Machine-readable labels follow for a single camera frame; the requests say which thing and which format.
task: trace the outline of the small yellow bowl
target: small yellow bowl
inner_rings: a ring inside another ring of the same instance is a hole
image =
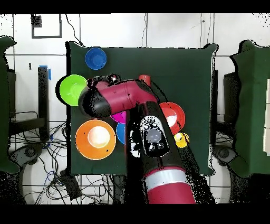
[[[179,133],[177,133],[177,134],[174,136],[174,138],[175,138],[176,145],[177,145],[179,148],[184,148],[184,147],[187,146],[186,139],[187,139],[187,141],[188,141],[188,143],[189,143],[189,137],[188,137],[188,135],[185,134],[185,133],[179,132]]]

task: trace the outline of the blue object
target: blue object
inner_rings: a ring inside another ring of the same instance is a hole
[[[100,48],[91,48],[85,55],[85,63],[90,69],[102,69],[107,62],[107,56]]]
[[[116,127],[116,135],[122,144],[125,144],[125,124],[118,123]]]
[[[48,79],[49,79],[49,80],[52,80],[51,69],[48,70]]]

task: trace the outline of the floor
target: floor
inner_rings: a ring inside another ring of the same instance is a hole
[[[62,38],[33,39],[31,36],[30,15],[0,15],[0,35],[12,36],[16,41],[14,47],[6,50],[8,66],[15,69],[16,80],[16,111],[38,111],[37,98],[37,68],[47,65],[51,69],[49,80],[49,108],[50,128],[57,127],[66,121],[66,106],[60,103],[55,95],[57,81],[66,74],[65,41],[76,41],[76,37],[85,46],[102,47],[139,47],[151,48],[203,48],[207,43],[217,43],[218,51],[215,57],[215,68],[218,76],[218,116],[223,121],[223,76],[235,71],[230,55],[237,53],[238,46],[243,40],[253,40],[261,46],[270,44],[269,15],[268,14],[65,14],[62,18]],[[57,36],[60,33],[59,15],[42,14],[42,27],[35,28],[36,36]],[[34,113],[17,114],[16,119],[34,118]],[[35,134],[26,133],[34,140]],[[51,149],[61,146],[65,138],[61,129],[53,135]],[[23,145],[22,136],[13,136],[10,151]],[[66,167],[65,148],[61,148],[57,156],[59,170]],[[47,150],[44,150],[41,159],[49,172],[52,170],[52,160]],[[212,158],[212,167],[215,174],[206,177],[211,192],[217,203],[227,203],[230,194],[229,172],[225,167],[218,165]],[[85,195],[101,194],[101,201],[107,203],[108,194],[99,175],[81,175],[78,183]],[[34,204],[39,193],[50,183],[50,176],[44,171],[41,160],[34,165],[28,165],[24,171],[23,193],[27,203]],[[53,190],[52,196],[59,198],[59,193]],[[78,201],[80,204],[93,202],[92,198]],[[39,203],[73,203],[65,198],[64,201],[52,200],[42,195]]]

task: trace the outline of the green table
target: green table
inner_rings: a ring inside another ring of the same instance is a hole
[[[67,74],[79,74],[86,79],[94,76],[119,74],[122,80],[138,79],[148,74],[170,102],[182,107],[186,115],[183,132],[190,137],[190,148],[200,168],[200,174],[212,175],[208,167],[209,112],[211,58],[217,45],[205,49],[144,49],[144,48],[102,48],[107,63],[101,70],[91,70],[85,63],[89,48],[73,42],[67,43],[67,59],[70,53],[70,70]],[[161,102],[165,99],[159,90],[152,87]],[[113,153],[99,161],[83,157],[75,145],[77,129],[88,120],[78,107],[71,107],[71,173],[72,174],[126,174],[124,145],[117,140]],[[110,117],[101,120],[116,129],[117,123]]]

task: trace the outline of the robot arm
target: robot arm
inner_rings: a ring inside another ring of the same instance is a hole
[[[89,80],[79,99],[81,110],[91,117],[132,110],[126,126],[135,122],[139,127],[142,179],[148,202],[195,203],[178,147],[156,95],[143,80],[120,80],[117,75]],[[127,150],[132,147],[130,136],[126,134]]]

